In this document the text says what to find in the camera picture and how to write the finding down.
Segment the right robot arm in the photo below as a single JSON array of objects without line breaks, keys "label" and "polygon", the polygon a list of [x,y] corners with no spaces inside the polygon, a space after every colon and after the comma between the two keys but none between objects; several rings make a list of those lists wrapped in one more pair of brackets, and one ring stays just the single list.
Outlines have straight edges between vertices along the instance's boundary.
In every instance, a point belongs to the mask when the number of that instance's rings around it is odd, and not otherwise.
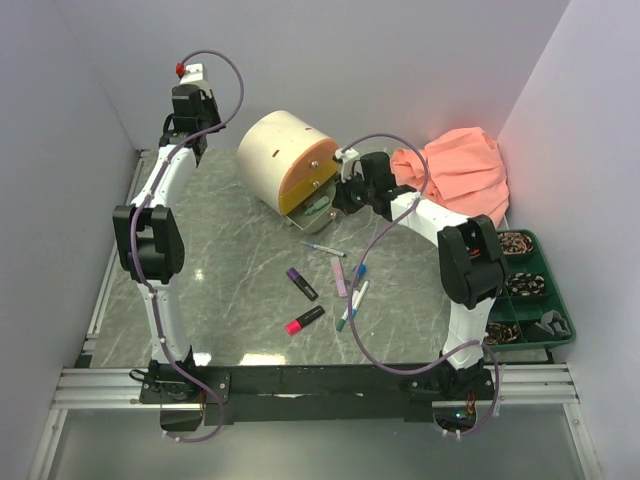
[{"label": "right robot arm", "polygon": [[404,226],[437,247],[440,282],[451,301],[441,351],[450,366],[438,374],[438,385],[447,397],[462,397],[473,386],[469,369],[484,356],[489,313],[509,276],[493,221],[484,214],[458,214],[402,185],[384,152],[338,149],[334,162],[335,208],[350,215],[368,206],[391,226]]}]

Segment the green utility knife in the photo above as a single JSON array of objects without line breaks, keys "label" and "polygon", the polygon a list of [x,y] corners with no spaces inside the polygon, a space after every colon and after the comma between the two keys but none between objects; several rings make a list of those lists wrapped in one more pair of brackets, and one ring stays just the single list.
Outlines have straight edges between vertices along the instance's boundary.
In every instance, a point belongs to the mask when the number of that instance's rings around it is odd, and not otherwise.
[{"label": "green utility knife", "polygon": [[305,216],[313,216],[320,212],[325,211],[331,205],[331,201],[328,196],[322,196],[317,199],[313,199],[307,202],[304,206],[304,215]]}]

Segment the round cream drawer cabinet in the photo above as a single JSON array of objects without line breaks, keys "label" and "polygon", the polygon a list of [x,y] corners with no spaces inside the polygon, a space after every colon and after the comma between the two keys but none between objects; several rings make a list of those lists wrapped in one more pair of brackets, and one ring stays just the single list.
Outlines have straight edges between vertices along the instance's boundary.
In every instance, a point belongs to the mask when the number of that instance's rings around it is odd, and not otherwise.
[{"label": "round cream drawer cabinet", "polygon": [[[258,120],[242,138],[236,167],[247,191],[305,233],[323,229],[335,217],[332,207],[338,164],[337,142],[285,111]],[[328,196],[328,209],[305,216],[307,202]]]}]

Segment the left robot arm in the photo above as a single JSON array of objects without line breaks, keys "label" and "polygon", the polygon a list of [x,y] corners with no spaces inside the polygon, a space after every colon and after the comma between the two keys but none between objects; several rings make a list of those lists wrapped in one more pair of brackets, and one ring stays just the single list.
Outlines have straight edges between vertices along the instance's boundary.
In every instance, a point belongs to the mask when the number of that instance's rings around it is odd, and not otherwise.
[{"label": "left robot arm", "polygon": [[203,82],[175,86],[172,106],[149,178],[131,203],[112,215],[119,261],[143,298],[151,359],[159,364],[183,362],[192,351],[179,307],[185,247],[173,209],[207,148],[205,136],[191,136],[220,122],[212,90]]}]

